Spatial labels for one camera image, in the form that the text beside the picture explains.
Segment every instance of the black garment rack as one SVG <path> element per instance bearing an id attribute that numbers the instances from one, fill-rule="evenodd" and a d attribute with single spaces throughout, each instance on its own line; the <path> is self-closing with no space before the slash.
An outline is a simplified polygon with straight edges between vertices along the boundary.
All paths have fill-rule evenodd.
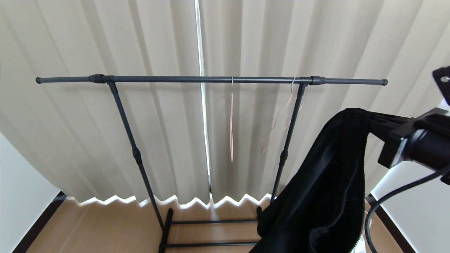
<path id="1" fill-rule="evenodd" d="M 286 142 L 284 143 L 284 149 L 280 155 L 280 162 L 278 166 L 277 175 L 275 178 L 274 188 L 272 191 L 272 202 L 275 198 L 275 194 L 278 188 L 278 184 L 281 178 L 281 172 L 283 171 L 284 164 L 288 158 L 288 148 L 291 142 L 292 132 L 294 130 L 295 121 L 297 119 L 302 96 L 305 93 L 305 88 L 308 85 L 321 85 L 321 84 L 366 84 L 366 85 L 381 85 L 387 84 L 386 79 L 343 79 L 343 78 L 325 78 L 318 76 L 311 77 L 296 77 L 294 80 L 292 77 L 177 77 L 177 76 L 105 76 L 102 74 L 95 74 L 88 77 L 37 77 L 37 83 L 51 83 L 51 82 L 93 82 L 107 84 L 116 101 L 117 109 L 119 110 L 123 125 L 125 127 L 126 134 L 130 140 L 133 157 L 139 167 L 139 171 L 144 181 L 145 188 L 147 189 L 148 196 L 152 202 L 153 208 L 156 213 L 159 225 L 162 230 L 161 243 L 159 245 L 159 253 L 165 252 L 166 248 L 187 248 L 187 247 L 210 247 L 210 246 L 236 246 L 236 245 L 255 245 L 257 242 L 222 242 L 222 243 L 195 243 L 195 244 L 168 244 L 167 238 L 170 232 L 171 225 L 183 225 L 183 224 L 215 224 L 215 223 L 245 223 L 245 222 L 257 222 L 254 220 L 221 220 L 221 221 L 173 221 L 173 209 L 170 208 L 167 211 L 166 222 L 162 221 L 161 214 L 159 213 L 158 206 L 153 195 L 152 187 L 150 186 L 149 179 L 142 164 L 141 153 L 136 146 L 135 139 L 131 133 L 131 128 L 126 118 L 125 110 L 123 109 L 122 102 L 120 100 L 119 92 L 116 87 L 116 82 L 194 82 L 194 83 L 279 83 L 279 84 L 299 84 L 297 99 L 295 100 L 294 110 L 292 112 L 292 119 L 289 124 L 288 135 L 286 136 Z M 261 207 L 257 207 L 256 214 L 262 212 Z"/>

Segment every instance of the brown floor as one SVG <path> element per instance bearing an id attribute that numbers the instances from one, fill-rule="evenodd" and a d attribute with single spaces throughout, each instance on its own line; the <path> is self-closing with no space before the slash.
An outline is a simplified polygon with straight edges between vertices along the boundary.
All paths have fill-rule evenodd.
<path id="1" fill-rule="evenodd" d="M 260 205 L 269 202 L 264 198 Z M 194 203 L 182 209 L 176 200 L 160 205 L 163 220 L 168 208 L 174 209 L 173 220 L 253 219 L 257 204 L 245 199 L 237 206 L 225 201 L 217 208 Z M 371 235 L 379 252 L 401 253 L 387 229 L 375 217 Z M 168 243 L 199 243 L 259 240 L 256 223 L 177 225 L 171 227 Z M 161 239 L 151 204 L 120 200 L 108 205 L 93 202 L 80 205 L 67 198 L 38 235 L 27 253 L 102 253 L 157 252 Z M 252 246 L 213 248 L 171 248 L 167 253 L 179 252 L 248 252 Z"/>

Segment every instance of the black garment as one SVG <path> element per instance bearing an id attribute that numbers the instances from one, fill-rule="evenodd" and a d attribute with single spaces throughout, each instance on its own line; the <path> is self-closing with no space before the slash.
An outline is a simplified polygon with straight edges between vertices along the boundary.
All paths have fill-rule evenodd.
<path id="1" fill-rule="evenodd" d="M 303 164 L 258 217 L 261 252 L 348 253 L 364 219 L 364 152 L 372 113 L 349 108 L 322 128 Z"/>

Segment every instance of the curtain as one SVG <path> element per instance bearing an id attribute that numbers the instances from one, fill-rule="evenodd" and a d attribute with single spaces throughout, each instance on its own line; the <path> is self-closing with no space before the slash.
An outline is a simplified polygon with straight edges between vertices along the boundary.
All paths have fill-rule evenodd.
<path id="1" fill-rule="evenodd" d="M 322 126 L 356 107 L 416 117 L 442 97 L 432 70 L 450 64 L 447 1 L 208 1 L 200 0 L 206 75 L 311 75 L 389 80 L 387 86 L 307 87 L 280 190 L 300 167 Z M 298 85 L 293 85 L 295 97 Z M 290 85 L 206 84 L 207 130 L 214 200 L 271 193 L 294 100 Z M 233 94 L 233 146 L 230 114 Z M 271 145 L 261 148 L 269 135 Z M 367 190 L 386 169 L 383 142 L 369 138 Z M 375 179 L 371 175 L 377 171 Z"/>
<path id="2" fill-rule="evenodd" d="M 1 131 L 78 201 L 148 198 L 105 84 L 36 77 L 199 75 L 188 1 L 0 2 Z M 209 200 L 200 84 L 118 83 L 155 195 Z"/>

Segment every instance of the dark baseboard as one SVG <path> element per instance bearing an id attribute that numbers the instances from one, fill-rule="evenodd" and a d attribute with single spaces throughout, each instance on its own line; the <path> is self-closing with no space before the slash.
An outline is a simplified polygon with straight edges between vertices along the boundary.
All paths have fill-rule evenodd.
<path id="1" fill-rule="evenodd" d="M 45 211 L 39 216 L 37 221 L 33 224 L 27 234 L 22 238 L 20 243 L 17 245 L 16 249 L 14 249 L 13 253 L 25 253 L 31 244 L 34 242 L 36 237 L 42 231 L 44 226 L 59 208 L 59 206 L 66 199 L 66 195 L 60 191 L 58 195 L 53 199 L 53 201 L 47 206 Z"/>
<path id="2" fill-rule="evenodd" d="M 377 201 L 372 194 L 369 194 L 366 200 L 370 206 L 373 206 L 373 204 Z M 375 213 L 383 222 L 389 233 L 391 233 L 392 237 L 404 253 L 416 253 L 382 206 L 378 207 Z"/>

